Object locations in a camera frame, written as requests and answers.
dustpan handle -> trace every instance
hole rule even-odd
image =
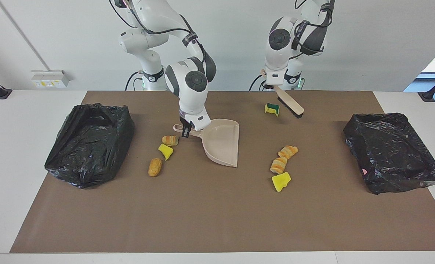
[[[175,130],[175,132],[181,133],[183,132],[183,125],[175,124],[173,126],[173,130]],[[196,131],[194,129],[192,129],[189,132],[189,134],[192,135],[193,137],[199,137],[199,138],[201,137],[201,131]]]

black bristles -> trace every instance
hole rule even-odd
[[[297,117],[297,118],[301,118],[303,115],[304,115],[304,113],[302,113],[301,115],[298,115],[296,112],[294,112],[291,108],[289,108],[289,106],[283,101],[283,100],[281,100],[281,98],[280,97],[278,97],[278,100],[295,116],[295,117]]]

trash bag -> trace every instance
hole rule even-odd
[[[343,132],[372,193],[435,185],[435,160],[405,115],[356,114]]]
[[[57,179],[78,188],[102,184],[116,176],[133,134],[134,122],[127,106],[75,106],[44,167]]]

yellow sponge piece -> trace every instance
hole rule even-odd
[[[165,160],[167,161],[170,156],[172,156],[173,149],[167,145],[161,144],[159,147],[160,152],[162,152]]]
[[[273,180],[276,191],[281,192],[281,190],[291,181],[291,176],[289,173],[285,172],[281,175],[273,176],[271,179]]]

dustpan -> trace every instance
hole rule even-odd
[[[174,125],[173,130],[181,133],[182,125]],[[201,131],[191,130],[190,135],[201,138],[207,157],[229,167],[237,167],[239,155],[239,124],[228,119],[213,119]]]

